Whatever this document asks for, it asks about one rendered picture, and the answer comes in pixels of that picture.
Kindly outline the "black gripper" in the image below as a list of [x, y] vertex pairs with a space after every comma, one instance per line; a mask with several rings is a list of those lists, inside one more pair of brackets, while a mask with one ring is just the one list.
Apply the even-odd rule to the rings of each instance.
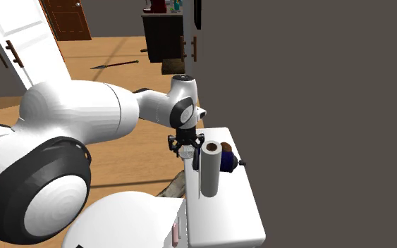
[[176, 136], [169, 135], [167, 137], [169, 150], [172, 151], [176, 157], [179, 157], [179, 149], [183, 144], [191, 144], [194, 148], [200, 149], [204, 144], [205, 137], [203, 133], [197, 134], [196, 127], [176, 129]]

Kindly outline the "small white mesh object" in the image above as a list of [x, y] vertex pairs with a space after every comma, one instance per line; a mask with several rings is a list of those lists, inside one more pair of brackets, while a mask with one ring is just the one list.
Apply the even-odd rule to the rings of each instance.
[[178, 154], [182, 159], [192, 159], [195, 155], [195, 148], [192, 145], [183, 145]]

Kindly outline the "white paper towel roll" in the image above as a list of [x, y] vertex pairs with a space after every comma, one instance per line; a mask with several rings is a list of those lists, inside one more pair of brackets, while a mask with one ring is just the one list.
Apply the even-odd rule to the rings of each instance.
[[206, 141], [200, 152], [200, 191], [205, 197], [214, 197], [219, 187], [222, 146], [214, 140]]

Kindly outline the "dark blue round kettle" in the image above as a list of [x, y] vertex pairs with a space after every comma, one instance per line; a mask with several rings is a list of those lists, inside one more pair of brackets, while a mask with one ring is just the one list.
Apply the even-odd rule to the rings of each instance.
[[[193, 157], [193, 169], [199, 169], [199, 158], [200, 158], [200, 150], [195, 149], [195, 155]], [[238, 165], [246, 166], [246, 162], [243, 160], [238, 160], [236, 155], [232, 152], [221, 152], [221, 164], [220, 171], [232, 173]]]

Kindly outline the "brown floor mat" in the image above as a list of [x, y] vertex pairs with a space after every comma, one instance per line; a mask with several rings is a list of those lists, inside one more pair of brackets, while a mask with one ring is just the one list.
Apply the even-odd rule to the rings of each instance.
[[185, 196], [185, 171], [179, 172], [158, 197], [182, 198]]

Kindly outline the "brown box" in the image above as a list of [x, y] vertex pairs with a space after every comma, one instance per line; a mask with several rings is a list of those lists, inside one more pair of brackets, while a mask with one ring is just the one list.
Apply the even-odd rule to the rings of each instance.
[[161, 64], [162, 75], [177, 75], [185, 73], [185, 64], [180, 58], [164, 59]]

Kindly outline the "long dark spear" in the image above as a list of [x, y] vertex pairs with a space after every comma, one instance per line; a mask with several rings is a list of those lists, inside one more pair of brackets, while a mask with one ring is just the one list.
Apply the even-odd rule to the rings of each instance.
[[100, 69], [104, 69], [104, 68], [109, 68], [109, 67], [114, 67], [114, 66], [122, 66], [122, 65], [128, 65], [128, 64], [134, 64], [134, 63], [139, 63], [139, 61], [138, 60], [134, 60], [134, 61], [121, 62], [121, 63], [104, 64], [104, 65], [99, 65], [99, 66], [92, 67], [92, 68], [90, 68], [90, 70], [100, 70]]

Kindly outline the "dark cabinet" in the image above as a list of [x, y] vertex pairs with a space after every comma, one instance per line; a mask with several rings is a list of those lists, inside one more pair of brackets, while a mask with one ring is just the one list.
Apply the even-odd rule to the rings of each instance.
[[167, 1], [171, 0], [147, 0], [147, 7], [141, 15], [151, 63], [181, 57], [183, 12], [182, 8], [175, 10], [167, 6]]

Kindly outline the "brown wooden door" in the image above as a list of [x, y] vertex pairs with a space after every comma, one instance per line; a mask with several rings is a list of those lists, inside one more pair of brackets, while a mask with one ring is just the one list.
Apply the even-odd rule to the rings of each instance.
[[82, 0], [41, 0], [58, 41], [91, 40]]

